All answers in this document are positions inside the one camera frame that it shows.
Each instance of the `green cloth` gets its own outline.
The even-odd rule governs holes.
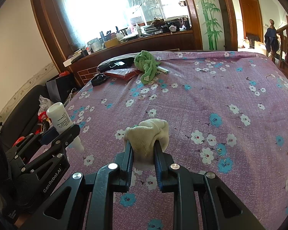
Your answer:
[[[141,82],[146,85],[152,81],[157,72],[157,66],[160,62],[156,62],[155,58],[150,52],[142,50],[135,59],[134,64],[142,72],[145,72],[141,77]]]

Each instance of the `glue bottle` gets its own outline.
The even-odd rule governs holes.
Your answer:
[[[136,24],[136,29],[137,29],[137,33],[139,35],[139,38],[142,38],[143,37],[142,30],[141,30],[140,26],[137,24]]]
[[[66,129],[73,125],[73,122],[71,121],[66,109],[61,102],[55,103],[50,106],[46,114],[51,119],[53,126],[59,134],[62,134]],[[84,151],[79,136],[77,136],[69,144],[69,147],[74,148],[79,152]]]

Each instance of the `door frame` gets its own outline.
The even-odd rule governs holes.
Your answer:
[[[260,14],[260,25],[261,25],[260,32],[261,32],[261,35],[259,36],[259,38],[260,38],[260,41],[263,42],[263,23],[262,23],[262,14],[261,14],[261,9],[260,9],[260,4],[259,4],[259,0],[254,0],[254,1],[257,4],[259,14]],[[239,5],[240,5],[240,9],[241,9],[241,14],[242,14],[244,39],[246,39],[245,24],[244,24],[244,18],[243,18],[243,7],[241,6],[241,0],[239,0]]]

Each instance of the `white wall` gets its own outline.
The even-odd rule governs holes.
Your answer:
[[[233,0],[234,9],[237,19],[237,29],[238,29],[238,41],[243,37],[243,24],[242,24],[242,14],[239,4],[239,0]],[[267,26],[270,26],[270,19],[273,19],[275,22],[275,28],[286,25],[286,12],[283,7],[280,5],[278,0],[259,0],[262,22],[263,22],[263,35],[265,35]]]
[[[49,63],[52,61],[38,31],[30,0],[6,0],[0,8],[0,111]],[[45,79],[56,74],[56,69],[52,69],[37,83],[45,84]]]

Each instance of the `cream colored rag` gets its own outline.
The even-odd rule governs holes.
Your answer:
[[[162,119],[152,118],[133,128],[127,127],[124,134],[124,146],[129,140],[133,149],[133,166],[139,170],[154,167],[154,144],[159,140],[162,151],[169,144],[169,124]]]

